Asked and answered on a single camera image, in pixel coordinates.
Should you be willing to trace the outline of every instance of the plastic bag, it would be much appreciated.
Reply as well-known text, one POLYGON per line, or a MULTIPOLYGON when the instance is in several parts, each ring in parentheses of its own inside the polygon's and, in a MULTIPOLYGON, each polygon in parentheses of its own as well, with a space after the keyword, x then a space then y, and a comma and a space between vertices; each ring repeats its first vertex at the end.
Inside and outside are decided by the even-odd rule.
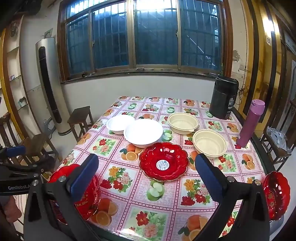
POLYGON ((267 127, 266 133, 271 137, 275 145, 279 148, 284 149, 288 154, 291 154, 291 149, 286 145, 286 135, 275 128, 267 127))

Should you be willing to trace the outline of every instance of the red plastic bowl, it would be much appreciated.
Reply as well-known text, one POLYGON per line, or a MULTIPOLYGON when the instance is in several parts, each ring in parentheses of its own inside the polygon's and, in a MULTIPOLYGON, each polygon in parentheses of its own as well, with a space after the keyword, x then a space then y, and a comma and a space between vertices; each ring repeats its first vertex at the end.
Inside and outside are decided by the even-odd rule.
POLYGON ((156 181, 174 181, 184 175, 189 165, 187 152, 170 142, 148 146, 139 157, 144 174, 156 181))
MULTIPOLYGON (((70 173, 77 168, 78 164, 72 164, 70 166, 63 166, 57 172, 54 172, 50 177, 49 183, 53 183, 59 179, 60 176, 68 177, 70 173)), ((99 180, 96 175, 92 178, 90 184, 84 192, 82 199, 75 203, 75 207, 83 217, 84 220, 88 220, 97 210, 98 203, 101 200, 101 189, 99 186, 99 180)), ((55 214, 63 223, 66 223, 60 209, 59 205, 52 201, 54 206, 55 214)))
POLYGON ((270 220, 280 219, 287 211, 290 203, 290 186, 288 180, 282 173, 273 171, 265 177, 263 190, 270 220))

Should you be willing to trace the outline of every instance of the black trash can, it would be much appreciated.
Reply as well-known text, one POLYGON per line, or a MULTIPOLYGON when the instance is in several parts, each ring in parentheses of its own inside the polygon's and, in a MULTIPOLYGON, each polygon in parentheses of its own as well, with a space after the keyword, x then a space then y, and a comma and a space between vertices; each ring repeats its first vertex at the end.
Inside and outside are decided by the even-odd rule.
POLYGON ((239 82, 222 75, 216 77, 210 113, 216 118, 227 120, 237 98, 239 82))

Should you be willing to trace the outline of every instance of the floral tablecloth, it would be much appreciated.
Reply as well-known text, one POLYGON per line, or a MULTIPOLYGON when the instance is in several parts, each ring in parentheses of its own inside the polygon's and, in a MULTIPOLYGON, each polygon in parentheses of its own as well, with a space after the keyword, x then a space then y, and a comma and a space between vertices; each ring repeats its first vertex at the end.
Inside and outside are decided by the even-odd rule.
MULTIPOLYGON (((98 212, 90 222, 131 240, 192 241, 211 217, 218 203, 214 202, 194 167, 197 155, 192 136, 171 132, 168 116, 176 112, 190 113, 199 120, 199 129, 220 133, 228 143, 227 152, 210 161, 225 175, 239 182, 264 180, 259 157, 251 144, 236 145, 241 125, 232 113, 220 120, 209 113, 209 102, 161 97, 127 97, 116 100, 64 159, 63 165, 81 164, 90 153, 99 157, 96 175, 100 179, 102 199, 98 212), (170 141, 187 151, 190 165, 184 176, 173 182, 156 183, 139 168, 139 154, 123 135, 109 131, 106 122, 116 115, 135 119, 150 118, 162 124, 164 132, 159 141, 170 141)), ((221 235, 229 232, 241 201, 236 203, 221 235)))

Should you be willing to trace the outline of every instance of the window frame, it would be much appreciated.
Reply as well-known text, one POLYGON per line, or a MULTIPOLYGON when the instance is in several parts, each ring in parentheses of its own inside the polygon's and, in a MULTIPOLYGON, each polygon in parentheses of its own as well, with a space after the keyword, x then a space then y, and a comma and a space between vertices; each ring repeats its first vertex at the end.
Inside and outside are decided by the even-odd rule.
POLYGON ((224 46, 226 43, 233 42, 232 37, 232 22, 226 22, 227 17, 229 19, 230 11, 225 9, 229 7, 228 0, 201 0, 203 2, 212 3, 218 5, 219 17, 220 17, 220 28, 221 28, 221 56, 220 56, 220 71, 215 71, 212 69, 197 68, 193 66, 181 65, 181 54, 182 54, 182 42, 181 42, 181 16, 180 16, 180 4, 179 0, 176 1, 176 12, 177 12, 177 38, 178 38, 178 64, 136 64, 136 43, 135 43, 135 18, 134 18, 134 0, 107 0, 102 3, 91 6, 81 12, 66 19, 67 6, 75 0, 63 0, 59 6, 59 15, 57 23, 57 48, 58 48, 58 59, 59 67, 61 71, 62 82, 81 79, 82 74, 90 75, 112 75, 118 73, 132 73, 132 72, 164 72, 164 73, 177 73, 177 74, 191 74, 191 75, 205 75, 209 73, 213 74, 231 74, 232 66, 232 56, 229 55, 229 50, 224 46), (92 33, 92 13, 98 9, 126 2, 126 27, 127 27, 127 46, 128 46, 128 65, 124 66, 114 66, 102 69, 96 69, 94 67, 94 51, 93 51, 93 33, 92 33), (69 65, 67 59, 67 45, 66 45, 66 24, 75 19, 88 14, 89 15, 89 51, 90 51, 90 63, 91 70, 82 73, 72 74, 69 72, 69 65))

